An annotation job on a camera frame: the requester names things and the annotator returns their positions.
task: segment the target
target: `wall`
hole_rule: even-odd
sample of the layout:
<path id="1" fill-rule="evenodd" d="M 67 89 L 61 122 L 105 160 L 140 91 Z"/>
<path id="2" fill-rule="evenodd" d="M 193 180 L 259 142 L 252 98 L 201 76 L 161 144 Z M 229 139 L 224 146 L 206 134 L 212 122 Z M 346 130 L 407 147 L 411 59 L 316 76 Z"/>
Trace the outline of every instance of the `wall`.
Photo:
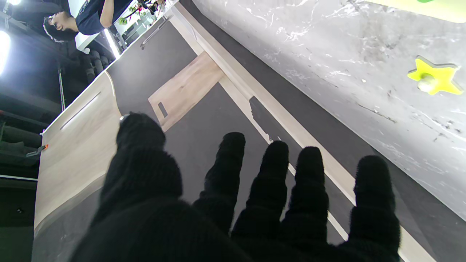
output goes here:
<path id="1" fill-rule="evenodd" d="M 466 99 L 417 89 L 416 56 L 466 59 L 466 24 L 361 0 L 193 0 L 200 11 L 466 219 Z M 455 81 L 466 87 L 460 69 Z"/>

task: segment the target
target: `lamp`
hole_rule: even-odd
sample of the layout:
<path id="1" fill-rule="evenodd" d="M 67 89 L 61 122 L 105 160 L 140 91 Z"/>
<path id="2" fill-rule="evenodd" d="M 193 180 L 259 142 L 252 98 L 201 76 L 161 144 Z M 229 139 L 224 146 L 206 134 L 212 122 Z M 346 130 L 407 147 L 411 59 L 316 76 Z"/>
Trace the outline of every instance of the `lamp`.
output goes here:
<path id="1" fill-rule="evenodd" d="M 16 6 L 21 3 L 21 0 L 7 0 L 7 2 Z"/>
<path id="2" fill-rule="evenodd" d="M 118 51 L 118 48 L 115 45 L 115 41 L 113 41 L 113 37 L 110 35 L 109 30 L 104 29 L 103 31 L 105 33 L 105 37 L 107 38 L 107 41 L 109 42 L 110 48 L 112 49 L 113 56 L 115 57 L 115 60 L 120 58 L 120 52 Z"/>
<path id="3" fill-rule="evenodd" d="M 7 63 L 8 53 L 10 52 L 11 38 L 5 31 L 0 31 L 0 74 Z"/>

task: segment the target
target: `yellow star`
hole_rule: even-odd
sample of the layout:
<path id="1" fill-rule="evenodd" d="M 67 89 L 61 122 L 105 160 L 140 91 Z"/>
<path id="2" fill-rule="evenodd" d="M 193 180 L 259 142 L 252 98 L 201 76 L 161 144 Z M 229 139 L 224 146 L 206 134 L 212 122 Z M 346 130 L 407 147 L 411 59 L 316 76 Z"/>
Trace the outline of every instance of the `yellow star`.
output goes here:
<path id="1" fill-rule="evenodd" d="M 408 77 L 418 81 L 418 88 L 429 95 L 435 95 L 439 91 L 461 95 L 463 90 L 453 81 L 456 71 L 459 69 L 454 64 L 435 65 L 427 59 L 418 56 L 416 58 L 417 70 L 413 70 Z"/>

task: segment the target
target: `gloved hand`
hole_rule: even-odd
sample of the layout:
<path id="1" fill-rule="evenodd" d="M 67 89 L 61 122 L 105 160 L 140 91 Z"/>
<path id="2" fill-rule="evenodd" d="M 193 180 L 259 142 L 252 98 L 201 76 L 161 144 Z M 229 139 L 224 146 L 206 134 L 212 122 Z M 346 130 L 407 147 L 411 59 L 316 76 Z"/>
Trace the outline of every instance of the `gloved hand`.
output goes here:
<path id="1" fill-rule="evenodd" d="M 233 219 L 239 186 L 244 136 L 225 135 L 205 189 L 194 206 L 227 234 Z M 255 261 L 399 261 L 399 221 L 385 162 L 377 156 L 360 160 L 354 191 L 348 241 L 327 243 L 329 198 L 318 148 L 304 148 L 298 158 L 289 210 L 280 222 L 287 200 L 285 178 L 288 146 L 273 142 L 251 186 L 246 208 L 231 238 Z"/>
<path id="2" fill-rule="evenodd" d="M 224 136 L 192 206 L 179 199 L 178 165 L 163 150 L 165 135 L 150 117 L 124 118 L 116 141 L 98 211 L 72 261 L 399 260 L 391 180 L 378 157 L 359 162 L 349 239 L 332 246 L 326 241 L 329 199 L 322 156 L 315 147 L 299 155 L 296 185 L 281 222 L 288 146 L 276 141 L 267 148 L 230 237 L 246 143 L 241 133 Z"/>

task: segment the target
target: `wooden panel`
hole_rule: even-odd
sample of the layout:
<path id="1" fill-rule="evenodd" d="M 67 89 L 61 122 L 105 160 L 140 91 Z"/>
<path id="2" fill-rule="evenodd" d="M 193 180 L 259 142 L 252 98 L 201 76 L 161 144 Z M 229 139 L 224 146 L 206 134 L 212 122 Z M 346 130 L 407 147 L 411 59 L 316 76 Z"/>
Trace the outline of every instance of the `wooden panel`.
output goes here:
<path id="1" fill-rule="evenodd" d="M 44 131 L 34 231 L 52 211 L 107 172 L 121 114 L 107 72 Z"/>
<path id="2" fill-rule="evenodd" d="M 160 87 L 149 102 L 163 131 L 167 131 L 193 108 L 220 80 L 222 70 L 203 52 Z"/>

